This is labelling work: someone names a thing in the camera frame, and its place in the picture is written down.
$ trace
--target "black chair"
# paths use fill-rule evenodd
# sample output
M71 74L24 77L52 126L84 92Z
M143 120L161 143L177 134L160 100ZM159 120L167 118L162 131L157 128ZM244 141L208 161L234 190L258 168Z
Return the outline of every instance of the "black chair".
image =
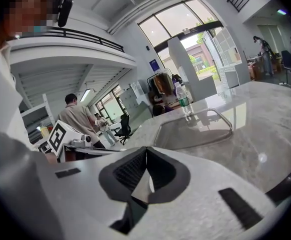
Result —
M127 139L130 139L131 128L129 126L129 116L126 114L123 114L121 117L121 129L115 134L115 136L118 136L120 138L120 142L122 145L125 145L125 142Z
M291 72L291 53L287 50L283 50L281 54L283 67L285 68L286 83L288 83L288 71Z

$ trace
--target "marble countertop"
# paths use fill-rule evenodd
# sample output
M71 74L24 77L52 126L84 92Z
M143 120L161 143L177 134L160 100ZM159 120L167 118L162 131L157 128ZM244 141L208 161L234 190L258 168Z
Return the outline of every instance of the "marble countertop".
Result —
M177 151L215 161L263 192L271 190L291 172L290 88L249 82L194 102L191 108L194 114L216 109L231 122L233 133L218 142ZM178 108L148 119L124 148L154 146L161 125L183 117L182 109Z

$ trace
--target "doorway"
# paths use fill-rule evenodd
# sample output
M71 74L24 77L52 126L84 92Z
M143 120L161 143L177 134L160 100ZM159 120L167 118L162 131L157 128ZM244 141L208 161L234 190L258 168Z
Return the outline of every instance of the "doorway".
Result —
M221 31L221 27L192 35L181 41L192 62L199 80L213 78L217 93L224 91L218 69L223 63L212 38Z

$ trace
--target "water bottle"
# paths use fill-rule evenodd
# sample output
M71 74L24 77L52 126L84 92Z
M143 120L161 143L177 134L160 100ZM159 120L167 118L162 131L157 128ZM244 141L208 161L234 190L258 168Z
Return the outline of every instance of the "water bottle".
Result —
M192 113L192 110L191 110L191 106L189 103L186 90L180 85L179 82L176 82L174 86L175 86L176 97L180 102L184 115L185 116L190 115Z

